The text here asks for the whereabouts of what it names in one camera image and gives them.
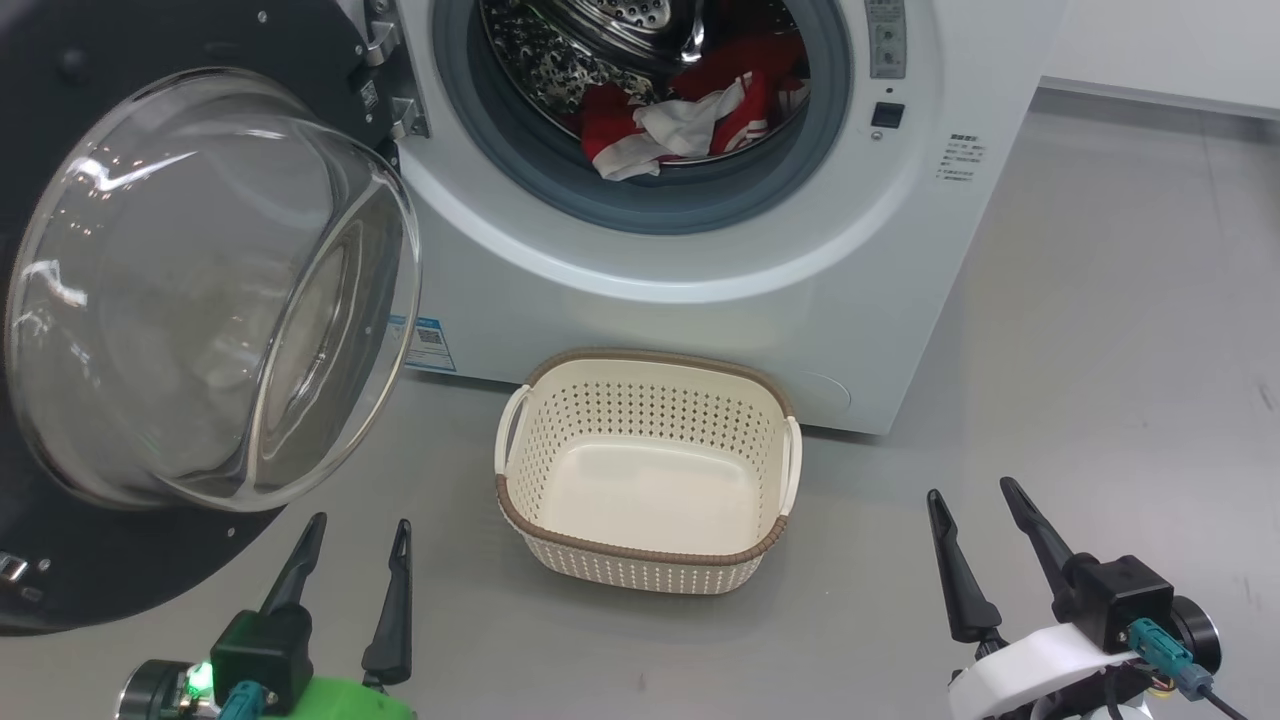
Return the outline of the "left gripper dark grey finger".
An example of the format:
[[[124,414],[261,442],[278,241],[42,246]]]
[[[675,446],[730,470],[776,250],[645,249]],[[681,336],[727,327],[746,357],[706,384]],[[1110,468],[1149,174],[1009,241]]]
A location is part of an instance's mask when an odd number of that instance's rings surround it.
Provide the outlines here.
[[[378,626],[364,651],[364,685],[390,687],[407,682],[413,665],[412,525],[399,519],[390,547],[387,587]]]
[[[262,615],[270,615],[287,606],[300,605],[305,584],[317,566],[325,529],[325,512],[316,512],[308,519],[268,597],[262,602]]]

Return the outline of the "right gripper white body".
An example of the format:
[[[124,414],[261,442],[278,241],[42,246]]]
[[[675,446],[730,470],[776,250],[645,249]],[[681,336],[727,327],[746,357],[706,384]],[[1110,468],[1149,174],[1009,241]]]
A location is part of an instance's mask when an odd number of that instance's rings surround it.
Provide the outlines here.
[[[1048,626],[960,671],[948,684],[951,717],[996,717],[1134,659],[1103,652],[1073,624]]]

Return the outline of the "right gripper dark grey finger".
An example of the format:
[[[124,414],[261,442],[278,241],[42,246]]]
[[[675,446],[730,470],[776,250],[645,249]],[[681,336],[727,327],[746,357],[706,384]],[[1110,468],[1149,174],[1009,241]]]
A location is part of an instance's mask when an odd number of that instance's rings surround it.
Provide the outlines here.
[[[927,493],[931,536],[950,635],[961,644],[1002,644],[998,609],[983,594],[957,542],[957,527],[938,489]]]
[[[1071,621],[1076,611],[1075,591],[1070,578],[1075,553],[1016,479],[1001,478],[1000,489],[1015,525],[1027,536],[1036,552],[1052,594],[1053,616],[1059,621]]]

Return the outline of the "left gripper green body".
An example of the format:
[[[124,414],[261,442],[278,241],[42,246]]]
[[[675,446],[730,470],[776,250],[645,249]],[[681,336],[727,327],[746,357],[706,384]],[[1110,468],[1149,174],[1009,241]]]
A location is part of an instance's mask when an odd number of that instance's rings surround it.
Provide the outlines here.
[[[292,710],[271,710],[270,720],[416,720],[416,712],[399,698],[356,680],[314,676]]]

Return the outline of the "round glass washer door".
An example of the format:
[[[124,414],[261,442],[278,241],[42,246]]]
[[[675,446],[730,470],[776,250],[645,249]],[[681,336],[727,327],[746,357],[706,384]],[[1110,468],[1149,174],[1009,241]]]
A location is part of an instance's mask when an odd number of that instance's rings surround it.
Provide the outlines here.
[[[367,434],[421,290],[403,0],[0,0],[0,637],[200,585]]]

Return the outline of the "red white basketball shorts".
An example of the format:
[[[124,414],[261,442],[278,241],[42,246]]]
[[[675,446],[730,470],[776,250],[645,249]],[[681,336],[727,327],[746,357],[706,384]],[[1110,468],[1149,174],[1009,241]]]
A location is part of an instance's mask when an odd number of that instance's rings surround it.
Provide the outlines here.
[[[685,118],[681,113],[685,105],[675,97],[635,102],[616,85],[594,86],[582,100],[582,150],[605,181],[658,176],[662,165],[671,161],[713,159],[677,158],[662,143]]]

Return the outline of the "right gripper black cylinder motor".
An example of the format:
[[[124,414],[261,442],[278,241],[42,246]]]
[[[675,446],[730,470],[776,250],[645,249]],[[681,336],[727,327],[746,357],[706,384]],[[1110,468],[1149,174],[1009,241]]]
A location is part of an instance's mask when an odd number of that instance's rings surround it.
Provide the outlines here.
[[[1216,675],[1222,664],[1222,646],[1210,615],[1194,601],[1175,594],[1170,618],[1178,629],[1181,644],[1190,652],[1194,662],[1210,675]]]

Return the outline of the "gripper black cylinder motor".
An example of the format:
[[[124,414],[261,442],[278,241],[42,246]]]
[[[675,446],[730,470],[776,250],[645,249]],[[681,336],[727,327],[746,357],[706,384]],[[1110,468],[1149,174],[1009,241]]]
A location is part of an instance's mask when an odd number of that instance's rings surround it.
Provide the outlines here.
[[[114,720],[218,720],[219,714],[207,662],[151,659],[129,675]]]
[[[1175,594],[1170,618],[1178,629],[1181,644],[1190,652],[1194,662],[1210,675],[1216,675],[1222,664],[1222,646],[1210,615],[1194,601]]]

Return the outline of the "left gripper black cylinder motor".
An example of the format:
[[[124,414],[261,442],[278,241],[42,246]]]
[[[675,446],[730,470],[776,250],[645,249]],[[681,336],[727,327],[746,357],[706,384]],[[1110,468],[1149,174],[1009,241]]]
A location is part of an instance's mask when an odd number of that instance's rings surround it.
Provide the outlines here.
[[[219,714],[207,662],[151,659],[129,675],[114,720],[218,720]]]

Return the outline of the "cream perforated laundry basket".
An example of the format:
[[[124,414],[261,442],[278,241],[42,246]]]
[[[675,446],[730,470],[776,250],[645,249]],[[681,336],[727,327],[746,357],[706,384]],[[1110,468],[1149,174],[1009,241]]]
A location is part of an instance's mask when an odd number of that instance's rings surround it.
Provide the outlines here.
[[[803,432],[781,387],[751,368],[576,348],[509,396],[493,462],[503,518],[547,569],[714,596],[782,539]]]

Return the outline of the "white front-load washing machine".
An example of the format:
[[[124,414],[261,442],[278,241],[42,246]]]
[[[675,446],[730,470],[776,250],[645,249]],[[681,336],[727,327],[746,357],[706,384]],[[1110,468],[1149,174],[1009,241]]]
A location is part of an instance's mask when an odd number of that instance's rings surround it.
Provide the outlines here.
[[[864,0],[704,0],[722,35],[803,38],[812,96],[740,152],[603,179],[515,81],[520,0],[337,0],[396,27],[426,131],[398,143],[419,301],[461,377],[571,348],[764,372],[803,424],[890,430],[1071,0],[905,0],[904,79]]]

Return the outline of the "blue energy label sticker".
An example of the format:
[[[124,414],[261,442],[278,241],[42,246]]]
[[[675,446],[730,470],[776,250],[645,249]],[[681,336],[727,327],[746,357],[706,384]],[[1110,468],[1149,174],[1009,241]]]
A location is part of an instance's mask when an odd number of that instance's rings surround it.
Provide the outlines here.
[[[404,355],[407,368],[420,372],[457,373],[439,320],[417,316],[410,325],[404,316],[394,315],[390,325],[410,337]]]

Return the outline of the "grey warning label sticker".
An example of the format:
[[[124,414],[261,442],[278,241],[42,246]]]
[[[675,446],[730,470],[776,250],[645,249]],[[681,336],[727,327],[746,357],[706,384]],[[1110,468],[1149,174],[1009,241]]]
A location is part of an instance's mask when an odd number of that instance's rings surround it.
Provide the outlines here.
[[[870,76],[904,79],[908,64],[905,0],[864,0],[870,41]]]

